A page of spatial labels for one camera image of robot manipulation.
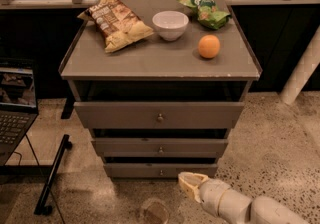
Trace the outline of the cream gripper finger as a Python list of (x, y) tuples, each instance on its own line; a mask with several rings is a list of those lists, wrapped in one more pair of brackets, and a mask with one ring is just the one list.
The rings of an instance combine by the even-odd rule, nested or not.
[(205, 174), (193, 172), (181, 172), (178, 174), (178, 184), (186, 195), (196, 202), (200, 202), (199, 187), (206, 182), (209, 177)]

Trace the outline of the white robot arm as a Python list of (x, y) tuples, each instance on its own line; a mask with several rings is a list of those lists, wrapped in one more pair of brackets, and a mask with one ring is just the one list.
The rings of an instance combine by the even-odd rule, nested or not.
[(229, 224), (309, 224), (272, 198), (259, 196), (251, 199), (229, 184), (204, 174), (181, 172), (178, 183), (204, 211)]

